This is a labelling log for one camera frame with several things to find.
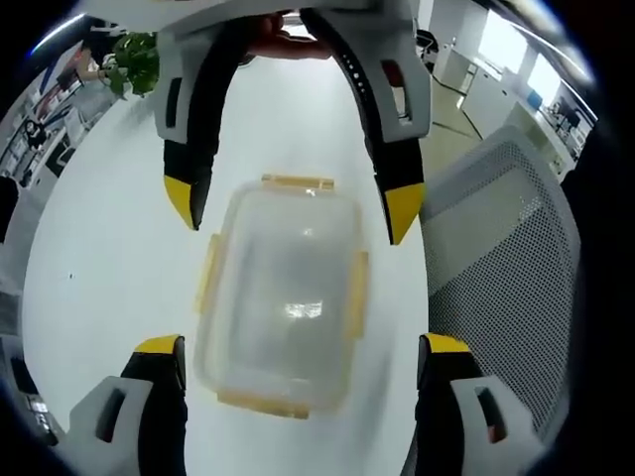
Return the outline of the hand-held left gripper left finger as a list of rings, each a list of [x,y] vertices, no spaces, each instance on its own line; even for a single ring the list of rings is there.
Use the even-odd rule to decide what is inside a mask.
[[[66,464],[75,475],[185,475],[185,338],[139,344],[118,376],[71,410]]]

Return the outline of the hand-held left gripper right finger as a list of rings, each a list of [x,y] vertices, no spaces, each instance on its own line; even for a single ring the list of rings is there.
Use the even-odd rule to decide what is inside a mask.
[[[525,475],[543,452],[530,411],[453,337],[419,338],[411,475]]]

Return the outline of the person's right hand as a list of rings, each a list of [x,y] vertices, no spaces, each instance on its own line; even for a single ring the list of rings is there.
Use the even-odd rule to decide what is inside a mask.
[[[247,54],[278,60],[328,60],[331,57],[330,49],[323,42],[287,32],[283,13],[257,18],[256,33]]]

